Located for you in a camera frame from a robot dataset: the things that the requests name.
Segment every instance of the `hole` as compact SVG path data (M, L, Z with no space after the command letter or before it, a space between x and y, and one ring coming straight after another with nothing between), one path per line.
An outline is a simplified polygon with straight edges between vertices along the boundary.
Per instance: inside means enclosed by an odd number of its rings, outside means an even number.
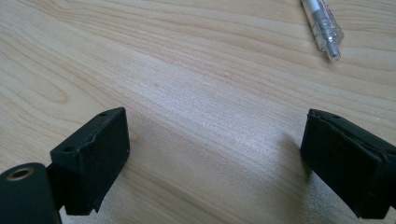
M64 148L64 152L72 152L72 151L74 151L74 147L66 147L66 148Z
M18 181L26 178L27 176L31 175L34 171L34 168L32 167L25 167L21 168L13 173L11 173L9 176L7 176L8 181Z
M387 150L387 152L391 156L396 156L396 151L395 150Z

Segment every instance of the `wood grain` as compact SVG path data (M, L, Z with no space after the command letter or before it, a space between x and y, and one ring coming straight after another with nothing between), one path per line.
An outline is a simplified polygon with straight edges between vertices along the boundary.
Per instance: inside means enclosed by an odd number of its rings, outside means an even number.
M396 144L396 2L328 2L338 63L300 0L0 1L0 171L124 106L130 159L64 223L394 223L355 218L300 158L309 108Z

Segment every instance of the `wooden table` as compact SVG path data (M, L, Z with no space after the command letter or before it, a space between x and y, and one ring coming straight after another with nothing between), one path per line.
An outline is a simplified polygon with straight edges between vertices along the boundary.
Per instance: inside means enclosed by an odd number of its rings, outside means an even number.
M338 63L300 0L1 1L0 171L124 106L126 166L64 223L394 223L357 219L300 157L309 108L396 145L396 2L329 4Z

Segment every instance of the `pen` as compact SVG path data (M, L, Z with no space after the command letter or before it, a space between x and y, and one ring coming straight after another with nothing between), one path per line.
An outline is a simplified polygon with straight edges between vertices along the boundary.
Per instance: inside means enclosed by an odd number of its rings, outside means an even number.
M326 0L302 0L306 16L321 51L326 51L331 61L340 59L338 45L344 33L329 10Z

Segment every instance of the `black bracket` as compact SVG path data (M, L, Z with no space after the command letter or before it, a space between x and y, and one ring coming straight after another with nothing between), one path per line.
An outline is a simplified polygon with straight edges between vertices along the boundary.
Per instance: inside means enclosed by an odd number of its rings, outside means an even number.
M301 154L357 217L396 205L396 147L337 115L310 109Z
M0 175L0 223L62 223L98 212L130 152L124 108L107 110L50 152L52 164L26 163Z

